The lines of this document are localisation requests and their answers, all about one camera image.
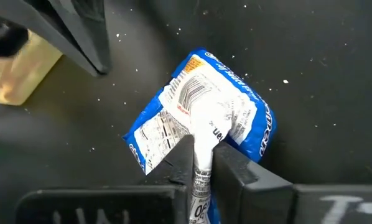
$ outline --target orange label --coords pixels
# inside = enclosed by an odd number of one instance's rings
[[[193,69],[196,69],[197,67],[199,66],[202,66],[204,63],[195,58],[195,57],[192,57],[186,64],[185,68],[184,68],[184,71],[187,72],[187,73],[190,73]]]

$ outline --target yellow object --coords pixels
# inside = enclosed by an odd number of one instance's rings
[[[17,55],[0,58],[0,103],[21,105],[55,65],[62,53],[37,34]]]

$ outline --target black plastic holder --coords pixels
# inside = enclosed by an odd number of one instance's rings
[[[292,184],[226,143],[213,153],[212,190],[222,224],[372,223],[372,185]],[[17,224],[186,224],[193,137],[184,137],[139,183],[102,189],[49,189],[26,195]]]

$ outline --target barcode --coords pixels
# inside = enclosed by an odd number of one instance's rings
[[[179,87],[179,83],[180,81],[182,81],[183,79],[185,78],[185,75],[181,73],[179,73],[178,77],[174,78],[170,83],[169,83],[169,90],[171,92],[170,94],[170,98],[173,99],[174,96],[175,96],[175,91],[176,89],[178,89]]]
[[[178,102],[185,108],[185,110],[190,111],[190,106],[193,102],[210,90],[211,88],[193,77],[185,83],[184,87],[180,91]]]

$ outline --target crumpled snack bag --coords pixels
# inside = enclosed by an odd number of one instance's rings
[[[254,162],[276,130],[267,103],[205,49],[177,67],[124,136],[147,175],[186,134],[194,136],[192,224],[219,223],[211,200],[212,150],[226,141]]]

